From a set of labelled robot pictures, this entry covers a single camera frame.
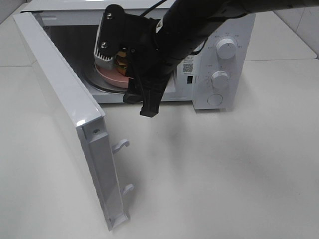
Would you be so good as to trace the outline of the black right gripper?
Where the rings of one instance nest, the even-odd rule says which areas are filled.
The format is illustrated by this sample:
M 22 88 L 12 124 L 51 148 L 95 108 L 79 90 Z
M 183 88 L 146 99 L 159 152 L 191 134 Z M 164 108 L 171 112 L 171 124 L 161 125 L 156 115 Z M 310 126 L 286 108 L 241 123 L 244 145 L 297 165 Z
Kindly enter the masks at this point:
M 123 102 L 143 102 L 141 116 L 152 118 L 159 113 L 160 103 L 169 82 L 171 71 L 161 73 L 167 61 L 161 57 L 162 50 L 156 40 L 160 19 L 146 18 L 125 13 L 121 35 L 121 47 L 127 47 L 129 61 L 128 88 Z

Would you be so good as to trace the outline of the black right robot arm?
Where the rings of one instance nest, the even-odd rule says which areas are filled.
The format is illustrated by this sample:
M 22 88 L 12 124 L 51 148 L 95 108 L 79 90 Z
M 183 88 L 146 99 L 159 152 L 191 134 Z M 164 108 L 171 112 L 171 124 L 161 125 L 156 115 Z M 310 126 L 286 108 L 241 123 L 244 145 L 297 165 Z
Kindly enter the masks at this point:
M 127 45 L 128 73 L 132 77 L 123 102 L 142 102 L 142 116 L 154 117 L 173 69 L 229 19 L 251 13 L 318 6 L 317 0 L 176 0 L 161 21 L 143 15 L 122 13 L 128 26 L 123 35 L 131 40 L 133 30 L 141 30 L 138 50 Z

